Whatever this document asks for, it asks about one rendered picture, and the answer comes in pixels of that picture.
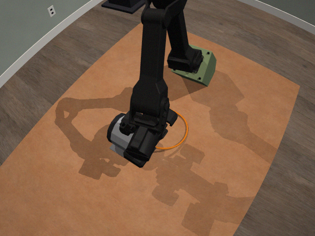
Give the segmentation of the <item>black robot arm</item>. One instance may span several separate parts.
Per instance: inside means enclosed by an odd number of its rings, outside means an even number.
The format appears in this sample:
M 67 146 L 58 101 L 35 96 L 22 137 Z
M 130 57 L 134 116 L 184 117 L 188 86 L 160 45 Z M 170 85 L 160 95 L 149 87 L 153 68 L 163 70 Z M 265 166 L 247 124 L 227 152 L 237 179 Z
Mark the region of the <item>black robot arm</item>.
M 151 2 L 154 7 L 150 8 Z M 168 67 L 197 73 L 204 56 L 188 44 L 183 9 L 187 0 L 145 0 L 141 14 L 143 24 L 140 76 L 130 100 L 130 110 L 122 118 L 119 130 L 133 134 L 126 152 L 148 162 L 167 122 L 168 87 L 163 79 L 166 34 L 171 51 Z M 202 57 L 203 56 L 203 57 Z M 196 71 L 196 72 L 195 72 Z M 142 114 L 143 113 L 143 114 Z

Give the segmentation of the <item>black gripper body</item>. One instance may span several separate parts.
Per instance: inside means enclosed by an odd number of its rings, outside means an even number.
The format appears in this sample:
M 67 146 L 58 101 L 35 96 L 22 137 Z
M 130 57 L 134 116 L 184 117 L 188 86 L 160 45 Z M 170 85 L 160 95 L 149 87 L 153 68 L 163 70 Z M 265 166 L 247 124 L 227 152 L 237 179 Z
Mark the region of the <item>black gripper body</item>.
M 170 126 L 172 126 L 175 123 L 175 121 L 177 120 L 177 117 L 178 117 L 177 113 L 175 111 L 169 109 L 167 123 L 169 123 Z M 162 136 L 165 134 L 165 132 L 166 132 L 165 129 L 166 129 L 167 126 L 168 125 L 166 124 L 164 129 L 160 133 L 158 133 L 159 139 L 157 141 L 157 144 L 160 141 L 160 139 L 162 138 Z M 131 163 L 135 164 L 139 168 L 142 168 L 145 165 L 145 163 L 146 163 L 144 161 L 140 161 L 140 160 L 137 160 L 137 159 L 133 158 L 132 156 L 127 154 L 126 150 L 123 152 L 123 154 L 124 154 L 124 158 L 126 158 L 128 161 L 130 161 Z

